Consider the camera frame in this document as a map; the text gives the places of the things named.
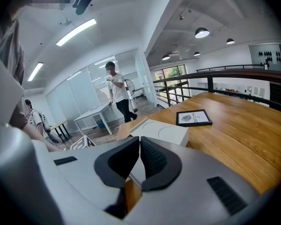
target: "window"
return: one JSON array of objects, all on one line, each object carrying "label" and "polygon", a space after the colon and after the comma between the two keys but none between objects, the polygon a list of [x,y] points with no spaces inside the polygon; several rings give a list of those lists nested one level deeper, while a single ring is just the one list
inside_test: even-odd
[{"label": "window", "polygon": [[[161,70],[157,70],[155,71],[155,78],[156,81],[164,79],[164,78],[171,78],[171,77],[177,77],[177,76],[181,76],[181,75],[185,75],[186,74],[186,69],[185,69],[185,65],[180,65],[180,66],[174,66],[174,67],[168,67],[165,69],[161,69]],[[188,82],[187,79],[182,79],[182,80],[174,80],[174,81],[168,81],[167,82],[167,86],[173,86],[179,83],[184,83],[186,82],[186,84],[180,85],[179,87],[188,87]],[[159,82],[159,83],[155,83],[158,87],[164,87],[164,83],[163,82]],[[177,88],[177,89],[171,89],[169,90],[169,93],[173,93],[173,94],[179,94],[179,95],[185,95],[185,96],[189,96],[189,90],[188,89],[181,89],[181,88]],[[182,102],[184,101],[185,98],[183,97],[179,97],[176,95],[170,94],[170,99]],[[159,93],[160,96],[166,97],[166,93],[165,92],[160,92]]]}]

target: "black hair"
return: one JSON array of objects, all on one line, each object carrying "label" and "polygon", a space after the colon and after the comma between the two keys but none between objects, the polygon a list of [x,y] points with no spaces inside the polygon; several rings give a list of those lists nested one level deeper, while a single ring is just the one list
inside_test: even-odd
[{"label": "black hair", "polygon": [[108,62],[108,63],[105,65],[105,67],[110,67],[110,66],[115,67],[116,65],[114,65],[114,63],[113,63],[113,62]]},{"label": "black hair", "polygon": [[31,105],[30,100],[26,99],[26,100],[25,100],[25,103],[26,103],[26,105],[29,105],[29,106],[31,107],[31,109],[32,109],[32,105]]}]

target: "black pants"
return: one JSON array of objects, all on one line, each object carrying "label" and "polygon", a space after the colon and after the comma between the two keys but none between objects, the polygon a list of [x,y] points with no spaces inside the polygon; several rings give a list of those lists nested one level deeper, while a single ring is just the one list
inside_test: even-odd
[{"label": "black pants", "polygon": [[137,115],[129,111],[128,99],[123,99],[122,101],[117,102],[116,105],[120,112],[124,115],[125,122],[130,122],[130,118],[136,119]]}]

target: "backpack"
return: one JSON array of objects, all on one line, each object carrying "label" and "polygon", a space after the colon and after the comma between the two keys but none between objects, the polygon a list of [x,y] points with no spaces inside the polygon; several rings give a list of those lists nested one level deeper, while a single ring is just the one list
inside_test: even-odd
[{"label": "backpack", "polygon": [[41,112],[38,112],[37,110],[34,110],[33,112],[37,112],[38,115],[40,116],[44,130],[50,131],[51,130],[50,125],[48,123],[48,119],[46,118],[46,116],[44,114],[42,114]]}]

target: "ceiling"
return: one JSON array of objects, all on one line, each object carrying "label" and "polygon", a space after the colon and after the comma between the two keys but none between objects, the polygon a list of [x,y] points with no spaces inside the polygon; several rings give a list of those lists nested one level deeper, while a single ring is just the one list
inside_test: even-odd
[{"label": "ceiling", "polygon": [[[136,0],[92,0],[92,6],[88,6],[80,16],[76,15],[72,4],[63,10],[26,7],[19,17],[25,62],[24,89],[45,87],[48,80],[85,53],[134,33],[135,3]],[[74,36],[62,47],[56,45],[67,33],[91,18],[95,18],[97,24]],[[33,81],[28,82],[38,62],[44,65]]]},{"label": "ceiling", "polygon": [[[206,43],[219,33],[259,14],[272,14],[263,0],[183,0],[152,47],[147,57],[148,64],[153,67],[194,59],[197,58],[193,56],[196,51],[202,54],[211,52],[211,49],[222,48],[226,46],[225,43],[217,44],[208,51],[204,49]],[[207,28],[210,35],[201,39],[195,38],[195,31],[199,27]],[[162,61],[162,56],[169,53],[175,54],[170,54],[170,59]]]}]

